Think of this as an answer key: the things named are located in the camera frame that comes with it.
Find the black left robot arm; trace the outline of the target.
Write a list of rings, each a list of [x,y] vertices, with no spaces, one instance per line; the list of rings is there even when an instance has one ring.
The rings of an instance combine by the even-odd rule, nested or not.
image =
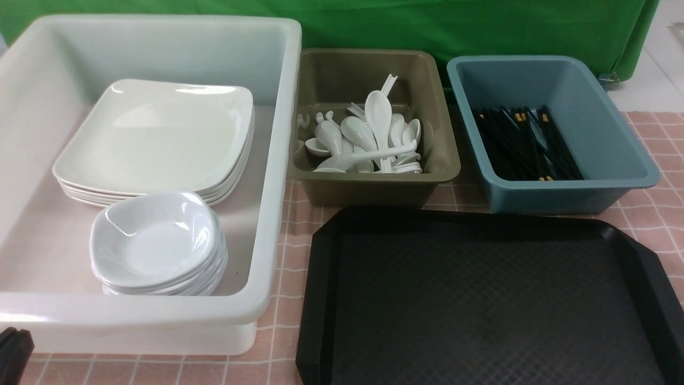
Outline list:
[[[1,333],[1,384],[19,384],[35,344],[31,332],[8,327]]]

